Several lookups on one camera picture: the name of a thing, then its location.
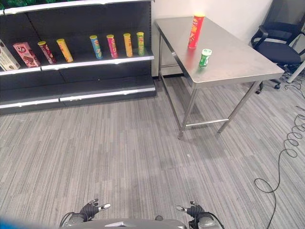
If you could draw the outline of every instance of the black shelving unit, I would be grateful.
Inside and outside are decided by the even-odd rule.
[[[6,9],[0,13],[0,27],[0,38],[21,65],[0,71],[0,114],[156,94],[150,0],[81,0]],[[144,56],[137,55],[138,31],[144,32]],[[126,56],[126,32],[132,35],[133,57]],[[98,36],[102,60],[95,58],[92,34]],[[107,34],[114,34],[118,59],[111,58]],[[66,40],[74,62],[65,61],[58,38]],[[47,42],[55,65],[48,63],[39,41]],[[40,67],[27,68],[12,46],[17,42],[29,43]]]

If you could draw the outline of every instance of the blue pringles can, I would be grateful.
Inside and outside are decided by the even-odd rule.
[[[102,59],[103,58],[102,51],[101,51],[99,40],[97,39],[97,36],[96,35],[91,35],[90,40],[91,40],[96,58],[97,59]]]

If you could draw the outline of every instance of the white snack box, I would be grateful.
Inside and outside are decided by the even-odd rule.
[[[0,39],[0,67],[5,71],[17,70],[20,64],[16,61],[5,44]]]

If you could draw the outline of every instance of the gray carpet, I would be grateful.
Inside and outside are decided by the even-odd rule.
[[[180,78],[172,92],[189,99]],[[178,128],[163,85],[138,100],[0,117],[0,214],[57,226],[63,214],[98,197],[112,207],[95,219],[190,217],[175,210],[190,200],[215,213],[227,229],[265,228],[272,195],[256,177],[277,182],[277,157],[305,101],[293,88],[266,82],[221,133],[221,124]],[[224,118],[249,84],[200,91],[191,121]],[[305,228],[305,140],[296,159],[283,155],[278,207],[270,228]]]

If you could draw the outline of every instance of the cardboard box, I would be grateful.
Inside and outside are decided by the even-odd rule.
[[[5,71],[17,70],[20,64],[16,61],[5,44],[0,39],[0,67]]]
[[[40,66],[39,60],[37,59],[27,42],[16,43],[13,44],[13,46],[29,68]]]

